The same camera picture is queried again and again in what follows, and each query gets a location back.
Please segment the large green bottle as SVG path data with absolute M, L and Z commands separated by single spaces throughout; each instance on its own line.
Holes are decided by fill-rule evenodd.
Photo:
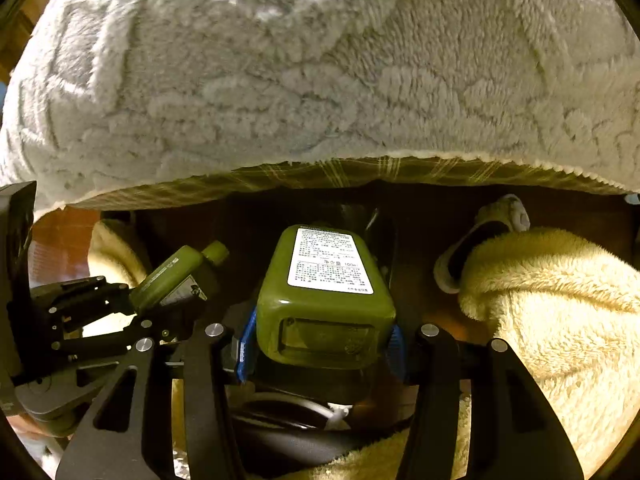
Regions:
M 318 226 L 282 233 L 256 304 L 262 353 L 284 365 L 363 370 L 390 339 L 394 300 L 361 236 Z

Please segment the small green bottle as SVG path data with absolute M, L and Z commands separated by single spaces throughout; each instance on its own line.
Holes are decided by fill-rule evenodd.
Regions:
M 131 307 L 142 315 L 156 307 L 212 299 L 220 291 L 215 270 L 228 257 L 228 248 L 219 240 L 200 252 L 182 246 L 130 292 Z

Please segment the grey fluffy blanket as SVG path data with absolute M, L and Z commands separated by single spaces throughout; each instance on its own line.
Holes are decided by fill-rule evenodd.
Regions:
M 282 162 L 480 159 L 639 187 L 615 0 L 50 0 L 4 101 L 35 211 Z

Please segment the plaid mattress edge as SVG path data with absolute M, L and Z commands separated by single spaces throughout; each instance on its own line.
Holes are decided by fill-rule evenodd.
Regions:
M 94 210 L 165 209 L 220 200 L 233 193 L 257 193 L 274 188 L 330 190 L 356 188 L 374 181 L 440 186 L 541 186 L 596 195 L 620 195 L 623 185 L 579 171 L 483 162 L 455 158 L 390 157 L 331 159 L 327 162 L 282 162 L 240 168 L 224 174 L 194 176 L 170 182 L 128 185 L 99 192 L 75 204 Z

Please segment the yellow fluffy towel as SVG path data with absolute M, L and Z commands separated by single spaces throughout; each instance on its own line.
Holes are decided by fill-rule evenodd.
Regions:
M 559 229 L 475 246 L 457 281 L 461 311 L 510 344 L 591 478 L 639 411 L 639 272 Z

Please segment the grey slipper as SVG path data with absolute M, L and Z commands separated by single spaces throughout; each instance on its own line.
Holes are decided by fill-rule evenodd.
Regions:
M 433 275 L 438 288 L 445 294 L 457 294 L 466 260 L 475 248 L 503 234 L 526 232 L 529 228 L 529 215 L 516 195 L 505 195 L 480 208 L 472 229 L 437 258 Z

